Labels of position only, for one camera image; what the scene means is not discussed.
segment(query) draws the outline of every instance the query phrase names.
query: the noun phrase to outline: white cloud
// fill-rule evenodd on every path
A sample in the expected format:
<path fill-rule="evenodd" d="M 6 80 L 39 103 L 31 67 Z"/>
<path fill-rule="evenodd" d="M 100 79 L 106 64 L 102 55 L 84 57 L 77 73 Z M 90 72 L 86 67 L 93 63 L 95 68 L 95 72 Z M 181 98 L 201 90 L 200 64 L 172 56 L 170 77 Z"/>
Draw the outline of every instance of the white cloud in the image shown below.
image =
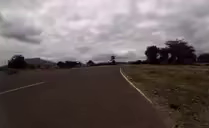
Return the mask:
<path fill-rule="evenodd" d="M 12 54 L 137 59 L 177 37 L 209 51 L 209 1 L 0 0 L 0 65 Z"/>

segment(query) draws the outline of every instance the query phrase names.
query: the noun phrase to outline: road edge line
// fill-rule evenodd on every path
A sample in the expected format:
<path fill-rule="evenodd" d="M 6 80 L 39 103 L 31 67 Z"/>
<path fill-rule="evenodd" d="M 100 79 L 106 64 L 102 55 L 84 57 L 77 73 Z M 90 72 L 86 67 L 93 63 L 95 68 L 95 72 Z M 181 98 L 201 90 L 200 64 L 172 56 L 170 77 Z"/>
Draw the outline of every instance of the road edge line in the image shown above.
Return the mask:
<path fill-rule="evenodd" d="M 129 79 L 128 76 L 123 73 L 122 68 L 120 68 L 120 74 L 123 76 L 123 78 L 133 87 L 135 88 L 149 103 L 153 104 L 153 102 L 139 89 L 137 88 Z"/>
<path fill-rule="evenodd" d="M 7 93 L 15 92 L 15 91 L 18 91 L 18 90 L 21 90 L 21 89 L 25 89 L 25 88 L 30 88 L 30 87 L 41 85 L 41 84 L 44 84 L 44 83 L 45 82 L 38 82 L 38 83 L 35 83 L 35 84 L 30 84 L 30 85 L 26 85 L 26 86 L 23 86 L 23 87 L 10 89 L 10 90 L 7 90 L 7 91 L 0 92 L 0 95 L 4 95 L 4 94 L 7 94 Z"/>

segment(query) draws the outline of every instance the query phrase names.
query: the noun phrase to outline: mountain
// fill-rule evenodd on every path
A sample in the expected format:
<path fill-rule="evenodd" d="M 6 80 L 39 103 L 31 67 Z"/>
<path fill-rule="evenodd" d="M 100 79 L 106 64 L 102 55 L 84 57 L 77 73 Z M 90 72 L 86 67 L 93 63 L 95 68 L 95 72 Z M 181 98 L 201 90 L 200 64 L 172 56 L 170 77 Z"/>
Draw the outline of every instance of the mountain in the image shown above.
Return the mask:
<path fill-rule="evenodd" d="M 56 65 L 55 62 L 44 60 L 41 58 L 26 58 L 25 62 L 30 65 L 40 65 L 40 66 L 55 66 Z"/>

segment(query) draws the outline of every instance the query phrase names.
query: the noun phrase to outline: road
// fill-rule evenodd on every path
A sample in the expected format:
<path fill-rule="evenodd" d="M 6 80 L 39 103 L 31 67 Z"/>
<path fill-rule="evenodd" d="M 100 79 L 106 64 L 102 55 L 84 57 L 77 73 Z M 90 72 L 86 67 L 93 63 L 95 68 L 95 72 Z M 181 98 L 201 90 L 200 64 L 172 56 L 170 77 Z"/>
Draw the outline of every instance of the road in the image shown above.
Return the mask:
<path fill-rule="evenodd" d="M 165 128 L 119 67 L 3 75 L 0 93 L 8 90 L 0 94 L 0 128 Z"/>

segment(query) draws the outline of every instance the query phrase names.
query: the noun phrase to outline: grass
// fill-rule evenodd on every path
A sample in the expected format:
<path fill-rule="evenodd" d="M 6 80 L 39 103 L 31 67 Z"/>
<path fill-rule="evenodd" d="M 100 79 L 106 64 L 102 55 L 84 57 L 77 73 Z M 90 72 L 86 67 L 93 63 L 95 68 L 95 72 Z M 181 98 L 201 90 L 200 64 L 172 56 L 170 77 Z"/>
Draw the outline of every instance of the grass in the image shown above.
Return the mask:
<path fill-rule="evenodd" d="M 209 128 L 209 66 L 125 66 L 124 72 L 177 128 Z"/>

